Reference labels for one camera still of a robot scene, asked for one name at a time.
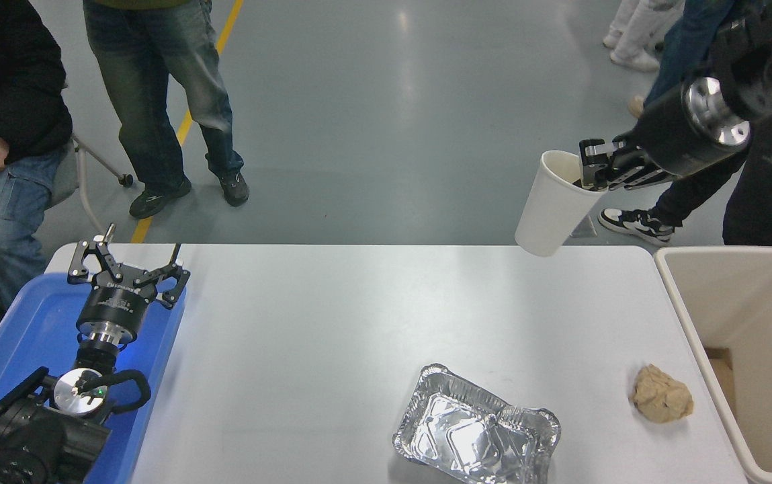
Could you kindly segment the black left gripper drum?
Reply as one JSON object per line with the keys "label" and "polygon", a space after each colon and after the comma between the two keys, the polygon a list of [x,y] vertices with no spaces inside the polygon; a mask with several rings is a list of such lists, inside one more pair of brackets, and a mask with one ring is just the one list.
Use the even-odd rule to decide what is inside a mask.
{"label": "black left gripper drum", "polygon": [[134,281],[146,274],[144,269],[117,269],[93,276],[93,289],[76,322],[79,333],[94,333],[113,338],[137,338],[146,318],[149,303],[155,299],[155,283],[136,287]]}

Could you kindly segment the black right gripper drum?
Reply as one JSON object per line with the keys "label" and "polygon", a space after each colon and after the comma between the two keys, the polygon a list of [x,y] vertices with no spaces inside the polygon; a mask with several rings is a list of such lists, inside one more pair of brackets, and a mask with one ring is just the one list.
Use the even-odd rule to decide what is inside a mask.
{"label": "black right gripper drum", "polygon": [[720,82],[693,81],[647,107],[628,138],[663,171],[689,177],[743,150],[749,123],[727,106]]}

